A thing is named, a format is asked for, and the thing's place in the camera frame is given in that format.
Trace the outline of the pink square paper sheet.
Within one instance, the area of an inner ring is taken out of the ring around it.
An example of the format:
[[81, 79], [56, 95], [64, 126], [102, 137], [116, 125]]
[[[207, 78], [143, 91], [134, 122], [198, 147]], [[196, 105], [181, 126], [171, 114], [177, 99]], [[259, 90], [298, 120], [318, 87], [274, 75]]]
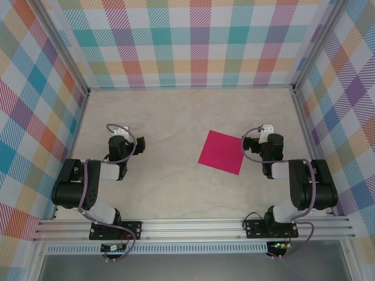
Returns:
[[244, 158], [240, 145], [240, 138], [210, 130], [198, 163], [239, 175]]

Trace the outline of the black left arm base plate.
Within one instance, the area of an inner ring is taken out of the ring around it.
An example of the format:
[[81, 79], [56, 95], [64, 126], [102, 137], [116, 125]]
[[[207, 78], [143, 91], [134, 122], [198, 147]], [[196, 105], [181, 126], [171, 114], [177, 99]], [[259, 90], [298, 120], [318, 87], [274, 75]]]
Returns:
[[[142, 222], [141, 221], [122, 221], [120, 223], [122, 228], [126, 228], [132, 231], [135, 234], [135, 239], [139, 240], [141, 237]], [[128, 232], [125, 232], [123, 229], [108, 227], [100, 224], [91, 224], [89, 240], [98, 241], [98, 240], [121, 240], [125, 239], [125, 236], [128, 236], [129, 240], [133, 240], [133, 237]]]

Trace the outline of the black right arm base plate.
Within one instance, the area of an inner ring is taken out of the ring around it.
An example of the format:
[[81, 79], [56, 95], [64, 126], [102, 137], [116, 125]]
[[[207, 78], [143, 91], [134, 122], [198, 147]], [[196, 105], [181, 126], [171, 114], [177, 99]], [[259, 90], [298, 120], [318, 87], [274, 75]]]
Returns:
[[296, 224], [292, 223], [268, 223], [264, 220], [246, 220], [245, 222], [247, 239], [255, 238], [298, 238], [299, 233]]

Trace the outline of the aluminium mounting rail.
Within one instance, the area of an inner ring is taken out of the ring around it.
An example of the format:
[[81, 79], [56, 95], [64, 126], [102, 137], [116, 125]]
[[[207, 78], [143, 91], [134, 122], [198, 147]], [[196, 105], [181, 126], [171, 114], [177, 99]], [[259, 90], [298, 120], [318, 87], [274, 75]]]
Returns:
[[[140, 220], [142, 222], [139, 242], [231, 242], [245, 241], [246, 231], [241, 218], [214, 219], [165, 219]], [[37, 227], [34, 242], [80, 242], [92, 241], [88, 236], [90, 221], [43, 220]], [[313, 240], [341, 240], [356, 237], [347, 217], [304, 217], [296, 225], [297, 241], [307, 237]], [[276, 241], [289, 238], [255, 238], [255, 241]]]

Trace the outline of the aluminium frame post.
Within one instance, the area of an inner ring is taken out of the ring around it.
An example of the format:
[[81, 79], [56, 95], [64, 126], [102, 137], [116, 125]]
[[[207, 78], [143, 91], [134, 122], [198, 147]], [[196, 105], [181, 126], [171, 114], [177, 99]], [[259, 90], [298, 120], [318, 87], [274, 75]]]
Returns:
[[294, 95], [298, 93], [306, 80], [347, 3], [348, 0], [322, 0], [320, 2], [296, 58], [296, 67], [291, 78]]
[[89, 96], [89, 87], [84, 81], [83, 76], [79, 68], [77, 67], [75, 61], [73, 60], [69, 50], [63, 41], [60, 32], [55, 27], [53, 21], [51, 20], [46, 8], [44, 7], [41, 0], [28, 0], [29, 5], [32, 7], [37, 18], [40, 20], [42, 26], [44, 27], [47, 35], [50, 37], [52, 44], [54, 45], [58, 54], [62, 57], [62, 60], [65, 62], [67, 69], [70, 71], [73, 79], [78, 84], [79, 88], [85, 94]]

